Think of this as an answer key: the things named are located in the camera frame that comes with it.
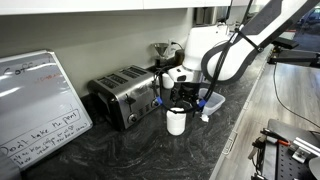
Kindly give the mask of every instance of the speckled countertop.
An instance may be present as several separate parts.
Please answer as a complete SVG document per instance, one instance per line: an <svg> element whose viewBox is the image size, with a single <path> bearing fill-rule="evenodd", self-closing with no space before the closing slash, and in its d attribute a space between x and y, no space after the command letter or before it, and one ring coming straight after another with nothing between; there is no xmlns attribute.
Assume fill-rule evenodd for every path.
<svg viewBox="0 0 320 180"><path fill-rule="evenodd" d="M236 83L218 85L226 101L208 123L188 114L186 129L172 136L166 111L157 108L124 132L114 130L82 101L92 129L22 173L23 179L209 179L270 48Z"/></svg>

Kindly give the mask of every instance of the floor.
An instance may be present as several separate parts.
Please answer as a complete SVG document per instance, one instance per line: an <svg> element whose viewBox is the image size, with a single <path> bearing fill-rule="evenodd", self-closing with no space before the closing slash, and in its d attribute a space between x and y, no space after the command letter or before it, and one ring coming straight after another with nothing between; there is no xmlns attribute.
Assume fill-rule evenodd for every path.
<svg viewBox="0 0 320 180"><path fill-rule="evenodd" d="M320 51L319 36L307 34L303 38L301 34L298 34L295 40L302 42L303 46L300 46L302 50ZM267 127L270 118L306 130L320 131L280 105L273 84L274 68L275 65L265 66L236 130L238 136L233 149L224 159L216 179L251 179L255 172L252 162L247 158L252 150L251 143L260 136L259 131ZM278 95L283 104L316 124L320 124L320 69L279 63L275 79Z"/></svg>

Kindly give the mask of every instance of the wall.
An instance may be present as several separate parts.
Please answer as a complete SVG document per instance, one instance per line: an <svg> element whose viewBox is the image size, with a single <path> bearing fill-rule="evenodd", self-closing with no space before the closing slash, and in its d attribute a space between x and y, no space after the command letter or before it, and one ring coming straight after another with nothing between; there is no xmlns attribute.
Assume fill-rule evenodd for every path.
<svg viewBox="0 0 320 180"><path fill-rule="evenodd" d="M154 42L184 44L193 9L0 17L0 57L52 49L80 97L86 83L135 64L154 64Z"/></svg>

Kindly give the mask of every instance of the metal bracket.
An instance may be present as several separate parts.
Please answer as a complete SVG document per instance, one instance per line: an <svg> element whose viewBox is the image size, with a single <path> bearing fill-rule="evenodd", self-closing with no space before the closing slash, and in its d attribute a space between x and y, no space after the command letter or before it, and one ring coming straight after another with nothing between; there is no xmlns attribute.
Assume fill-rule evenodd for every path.
<svg viewBox="0 0 320 180"><path fill-rule="evenodd" d="M294 151L292 158L301 163L304 163L311 154L320 157L320 149L318 147L315 147L299 137L293 141L290 149Z"/></svg>
<svg viewBox="0 0 320 180"><path fill-rule="evenodd" d="M310 152L302 147L299 147L294 154L292 155L293 159L297 160L300 163L304 163L307 157L310 155Z"/></svg>
<svg viewBox="0 0 320 180"><path fill-rule="evenodd" d="M228 138L228 141L227 141L227 143L226 143L226 145L225 145L225 148L224 148L224 150L222 151L222 154L228 155L228 154L231 152L232 147L233 147L233 144L234 144L234 142L235 142L236 139L237 139L237 136L238 136L238 133L237 133L237 132L235 132L235 131L232 131L232 132L231 132L231 134L230 134L230 136L229 136L229 138Z"/></svg>

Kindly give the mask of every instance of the white mug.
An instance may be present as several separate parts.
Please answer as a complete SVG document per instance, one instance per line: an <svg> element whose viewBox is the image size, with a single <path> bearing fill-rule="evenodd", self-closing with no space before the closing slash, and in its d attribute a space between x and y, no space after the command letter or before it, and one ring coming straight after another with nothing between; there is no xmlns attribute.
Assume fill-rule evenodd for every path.
<svg viewBox="0 0 320 180"><path fill-rule="evenodd" d="M173 80L170 78L169 74L167 73L162 74L162 83L163 83L163 87L166 89L171 89L174 86Z"/></svg>
<svg viewBox="0 0 320 180"><path fill-rule="evenodd" d="M171 108L171 110L175 111L183 111L183 108ZM167 111L167 129L170 134L178 136L182 134L185 130L186 125L186 114L173 113L171 111Z"/></svg>

